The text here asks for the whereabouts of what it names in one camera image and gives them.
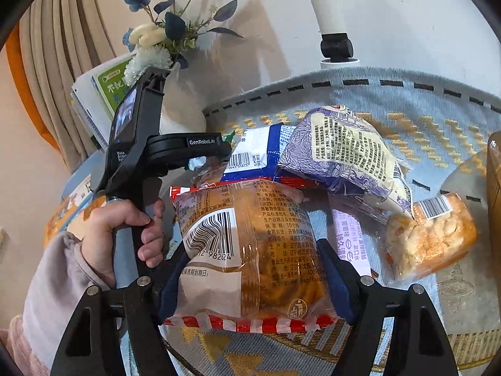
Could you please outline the pink sleeve left forearm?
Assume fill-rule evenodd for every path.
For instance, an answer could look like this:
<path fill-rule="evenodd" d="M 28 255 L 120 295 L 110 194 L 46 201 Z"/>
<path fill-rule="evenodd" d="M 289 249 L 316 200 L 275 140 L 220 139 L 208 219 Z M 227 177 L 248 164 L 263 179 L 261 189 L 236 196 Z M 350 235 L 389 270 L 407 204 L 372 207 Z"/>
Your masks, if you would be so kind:
<path fill-rule="evenodd" d="M 23 375 L 48 375 L 59 343 L 81 296 L 90 286 L 110 288 L 111 235 L 53 238 L 43 252 L 23 312 L 1 331 L 1 343 Z"/>

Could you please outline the person's left hand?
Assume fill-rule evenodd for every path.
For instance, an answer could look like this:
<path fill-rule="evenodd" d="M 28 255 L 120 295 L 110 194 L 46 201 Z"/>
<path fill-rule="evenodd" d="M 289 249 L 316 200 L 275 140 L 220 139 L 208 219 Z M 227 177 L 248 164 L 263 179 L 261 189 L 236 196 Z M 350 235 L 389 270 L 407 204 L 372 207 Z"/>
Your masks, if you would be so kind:
<path fill-rule="evenodd" d="M 89 267 L 110 287 L 116 286 L 112 263 L 113 232 L 122 225 L 140 227 L 140 261 L 155 268 L 164 260 L 163 213 L 165 203 L 158 199 L 153 204 L 153 216 L 141 212 L 130 200 L 118 200 L 92 211 L 87 232 L 81 241 L 81 254 Z"/>

